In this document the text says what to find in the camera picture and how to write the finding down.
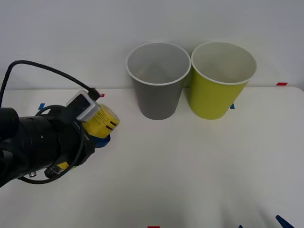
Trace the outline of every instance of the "white wall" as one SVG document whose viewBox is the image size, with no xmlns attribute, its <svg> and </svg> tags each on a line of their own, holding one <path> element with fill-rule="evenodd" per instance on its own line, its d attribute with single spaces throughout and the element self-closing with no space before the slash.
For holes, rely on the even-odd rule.
<svg viewBox="0 0 304 228">
<path fill-rule="evenodd" d="M 251 86 L 279 81 L 304 88 L 303 0 L 2 0 L 0 75 L 28 59 L 101 88 L 130 87 L 125 58 L 149 40 L 191 52 L 210 39 L 248 49 L 258 71 Z M 75 88 L 29 66 L 13 70 L 10 87 Z"/>
</svg>

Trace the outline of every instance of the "white table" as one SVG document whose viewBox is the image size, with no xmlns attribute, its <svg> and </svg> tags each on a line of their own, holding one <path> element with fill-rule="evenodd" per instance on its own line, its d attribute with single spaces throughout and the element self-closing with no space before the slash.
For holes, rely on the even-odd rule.
<svg viewBox="0 0 304 228">
<path fill-rule="evenodd" d="M 120 118 L 111 141 L 46 185 L 0 189 L 1 228 L 280 228 L 304 226 L 304 93 L 246 88 L 219 120 L 182 93 L 176 113 L 144 117 L 132 89 L 105 89 Z M 12 90 L 3 106 L 34 115 L 76 90 Z"/>
</svg>

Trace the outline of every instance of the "black cable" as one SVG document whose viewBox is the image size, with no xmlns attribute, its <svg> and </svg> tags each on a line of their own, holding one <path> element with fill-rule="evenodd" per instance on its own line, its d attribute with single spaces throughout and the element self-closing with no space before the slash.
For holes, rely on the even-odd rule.
<svg viewBox="0 0 304 228">
<path fill-rule="evenodd" d="M 61 105 L 50 105 L 50 106 L 47 106 L 44 109 L 40 110 L 39 112 L 37 112 L 36 115 L 41 115 L 43 112 L 45 112 L 46 110 L 51 109 L 51 108 L 60 109 L 60 108 L 65 108 L 65 107 L 61 106 Z M 50 183 L 54 180 L 59 179 L 60 177 L 65 175 L 71 168 L 73 168 L 76 165 L 76 163 L 77 163 L 77 161 L 78 161 L 78 159 L 81 155 L 84 144 L 85 144 L 85 131 L 83 129 L 82 124 L 81 123 L 76 124 L 76 122 L 73 122 L 73 126 L 76 128 L 76 130 L 80 131 L 81 139 L 80 139 L 79 149 L 77 151 L 77 154 L 76 154 L 72 164 L 70 164 L 62 173 L 60 173 L 60 174 L 58 174 L 58 175 L 56 175 L 56 176 L 54 176 L 50 179 L 46 179 L 46 180 L 41 181 L 41 180 L 31 180 L 31 179 L 28 179 L 26 177 L 20 177 L 19 180 L 24 181 L 24 182 L 29 183 L 29 184 L 46 184 L 46 183 Z"/>
<path fill-rule="evenodd" d="M 85 88 L 86 90 L 88 90 L 89 91 L 88 94 L 89 94 L 89 96 L 92 99 L 97 100 L 99 98 L 99 93 L 96 91 L 96 89 L 88 87 L 87 85 L 85 85 L 81 81 L 78 81 L 76 78 L 74 78 L 74 77 L 72 77 L 72 76 L 70 76 L 70 75 L 68 75 L 68 74 L 66 74 L 66 73 L 64 73 L 64 72 L 62 72 L 60 70 L 56 70 L 56 69 L 54 69 L 54 68 L 52 68 L 50 66 L 48 67 L 46 65 L 43 65 L 43 64 L 40 64 L 40 63 L 35 63 L 35 62 L 32 62 L 32 61 L 28 61 L 28 60 L 17 60 L 17 61 L 12 62 L 9 65 L 9 67 L 8 67 L 6 73 L 5 73 L 5 76 L 4 76 L 4 79 L 3 79 L 3 82 L 2 82 L 2 86 L 1 86 L 1 89 L 0 89 L 0 107 L 2 106 L 2 100 L 3 100 L 4 90 L 5 90 L 6 84 L 7 84 L 8 80 L 9 80 L 10 73 L 11 73 L 13 67 L 15 65 L 18 65 L 18 64 L 31 65 L 31 66 L 35 66 L 35 67 L 38 67 L 38 68 L 42 68 L 42 69 L 51 71 L 51 72 L 53 72 L 55 74 L 59 74 L 62 77 L 65 77 L 65 78 L 67 78 L 67 79 L 75 82 L 76 84 L 80 85 L 81 87 Z"/>
</svg>

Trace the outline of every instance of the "paper cup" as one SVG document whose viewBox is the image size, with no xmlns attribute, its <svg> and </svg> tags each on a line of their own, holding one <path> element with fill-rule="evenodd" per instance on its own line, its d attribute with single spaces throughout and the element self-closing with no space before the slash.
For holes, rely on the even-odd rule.
<svg viewBox="0 0 304 228">
<path fill-rule="evenodd" d="M 208 42 L 191 55 L 194 68 L 189 104 L 204 119 L 221 118 L 256 71 L 256 61 L 241 47 Z"/>
<path fill-rule="evenodd" d="M 188 53 L 171 43 L 148 43 L 126 60 L 142 114 L 163 120 L 174 114 L 184 79 L 191 68 Z"/>
</svg>

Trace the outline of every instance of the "cup rim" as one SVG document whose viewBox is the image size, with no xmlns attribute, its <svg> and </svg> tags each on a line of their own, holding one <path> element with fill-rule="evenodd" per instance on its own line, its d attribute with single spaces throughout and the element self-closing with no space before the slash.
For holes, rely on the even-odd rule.
<svg viewBox="0 0 304 228">
<path fill-rule="evenodd" d="M 234 46 L 236 46 L 236 47 L 239 47 L 239 48 L 243 49 L 245 52 L 247 52 L 247 53 L 252 57 L 252 59 L 254 60 L 255 65 L 256 65 L 256 67 L 257 67 L 257 61 L 255 60 L 255 58 L 252 56 L 252 54 L 250 54 L 249 51 L 247 51 L 247 50 L 244 49 L 243 47 L 240 47 L 240 46 L 238 46 L 238 45 L 235 45 L 235 44 L 230 43 L 230 42 L 227 42 L 227 41 L 216 41 L 216 40 L 213 40 L 213 41 L 208 41 L 208 42 L 202 43 L 202 44 L 198 45 L 198 46 L 193 50 L 193 52 L 192 52 L 192 54 L 191 54 L 191 64 L 192 64 L 194 70 L 195 70 L 199 75 L 201 75 L 202 77 L 204 77 L 205 79 L 207 79 L 207 80 L 209 80 L 209 81 L 211 81 L 211 82 L 217 83 L 217 84 L 223 84 L 223 85 L 230 85 L 230 86 L 231 86 L 231 85 L 240 85 L 240 84 L 247 83 L 247 82 L 252 78 L 252 76 L 255 74 L 255 72 L 257 71 L 257 68 L 256 68 L 256 67 L 255 67 L 255 68 L 256 68 L 256 69 L 255 69 L 255 72 L 252 74 L 252 76 L 251 76 L 250 78 L 248 78 L 248 79 L 246 79 L 246 80 L 244 80 L 244 81 L 241 81 L 241 82 L 234 82 L 234 83 L 216 81 L 216 80 L 214 80 L 214 79 L 212 79 L 212 78 L 209 78 L 209 77 L 203 75 L 203 74 L 195 67 L 195 65 L 194 65 L 194 63 L 193 63 L 193 55 L 194 55 L 195 51 L 196 51 L 197 49 L 199 49 L 199 48 L 200 48 L 201 46 L 203 46 L 203 45 L 208 45 L 208 44 L 212 44 L 212 43 L 226 43 L 226 44 L 234 45 Z"/>
<path fill-rule="evenodd" d="M 143 47 L 143 46 L 149 45 L 149 44 L 169 44 L 169 45 L 175 46 L 175 47 L 179 48 L 180 50 L 182 50 L 182 51 L 186 54 L 186 56 L 188 57 L 188 60 L 189 60 L 189 67 L 188 67 L 188 70 L 186 71 L 186 73 L 185 73 L 182 77 L 180 77 L 180 78 L 178 78 L 178 79 L 176 79 L 176 80 L 174 80 L 174 81 L 167 82 L 167 83 L 150 83 L 150 82 L 142 81 L 142 80 L 138 79 L 137 77 L 135 77 L 135 76 L 130 72 L 129 67 L 128 67 L 128 60 L 129 60 L 129 57 L 130 57 L 131 54 L 133 54 L 133 52 L 135 52 L 137 49 L 139 49 L 139 48 L 141 48 L 141 47 Z M 143 83 L 143 84 L 150 85 L 150 86 L 162 86 L 162 85 L 163 85 L 163 86 L 167 86 L 167 85 L 174 84 L 174 83 L 176 83 L 176 82 L 178 82 L 178 81 L 181 81 L 181 80 L 190 72 L 190 70 L 191 70 L 191 65 L 192 65 L 192 63 L 191 63 L 191 58 L 190 58 L 188 52 L 185 51 L 185 49 L 181 48 L 180 46 L 178 46 L 178 45 L 176 45 L 176 44 L 170 43 L 170 42 L 159 42 L 159 41 L 144 43 L 144 44 L 141 44 L 141 45 L 137 46 L 136 48 L 134 48 L 134 49 L 128 54 L 127 59 L 126 59 L 126 61 L 125 61 L 125 64 L 126 64 L 126 68 L 127 68 L 128 74 L 129 74 L 133 79 L 135 79 L 136 81 L 141 82 L 141 83 Z"/>
</svg>

